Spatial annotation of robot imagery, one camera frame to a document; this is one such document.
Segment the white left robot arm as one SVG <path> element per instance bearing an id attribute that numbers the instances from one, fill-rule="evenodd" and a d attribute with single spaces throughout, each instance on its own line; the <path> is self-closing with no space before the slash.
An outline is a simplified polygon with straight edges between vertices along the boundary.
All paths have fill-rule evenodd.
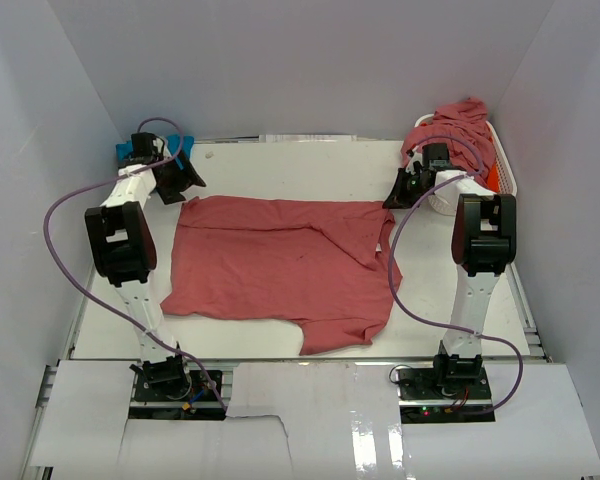
<path id="1" fill-rule="evenodd" d="M 116 146 L 121 179 L 100 206 L 84 215 L 96 270 L 136 322 L 142 364 L 132 369 L 148 388 L 176 401 L 189 395 L 192 377 L 183 357 L 173 352 L 179 344 L 151 284 L 158 258 L 144 207 L 153 193 L 172 205 L 183 202 L 190 187 L 206 186 L 190 161 L 193 146 L 189 135 L 132 134 Z"/>

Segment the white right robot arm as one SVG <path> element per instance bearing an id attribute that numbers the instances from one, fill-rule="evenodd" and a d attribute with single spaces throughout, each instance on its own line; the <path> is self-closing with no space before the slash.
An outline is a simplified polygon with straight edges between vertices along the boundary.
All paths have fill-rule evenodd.
<path id="1" fill-rule="evenodd" d="M 451 255 L 457 284 L 451 318 L 440 326 L 445 334 L 432 367 L 420 373 L 401 371 L 394 380 L 414 392 L 461 403 L 488 385 L 482 344 L 493 338 L 485 334 L 484 324 L 493 291 L 516 256 L 517 205 L 514 195 L 495 193 L 478 183 L 484 162 L 469 171 L 453 166 L 449 139 L 428 137 L 408 148 L 409 156 L 419 152 L 421 157 L 399 169 L 383 206 L 404 208 L 413 215 L 426 200 L 437 197 L 454 208 Z"/>

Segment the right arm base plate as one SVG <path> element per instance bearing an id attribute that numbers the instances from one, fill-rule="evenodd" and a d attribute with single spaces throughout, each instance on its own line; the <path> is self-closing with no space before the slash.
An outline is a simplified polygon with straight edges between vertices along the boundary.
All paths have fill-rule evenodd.
<path id="1" fill-rule="evenodd" d="M 495 413 L 485 369 L 469 384 L 441 386 L 433 368 L 399 364 L 388 380 L 397 387 L 400 419 L 405 425 L 492 423 Z"/>

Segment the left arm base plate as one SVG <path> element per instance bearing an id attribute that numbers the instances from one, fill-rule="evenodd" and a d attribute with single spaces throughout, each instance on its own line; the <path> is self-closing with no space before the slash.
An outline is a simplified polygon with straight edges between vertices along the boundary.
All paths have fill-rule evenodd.
<path id="1" fill-rule="evenodd" d="M 136 374 L 132 389 L 128 418 L 130 420 L 160 421 L 223 421 L 224 409 L 200 370 L 190 370 L 189 380 L 181 392 L 167 395 L 153 388 L 141 375 Z"/>

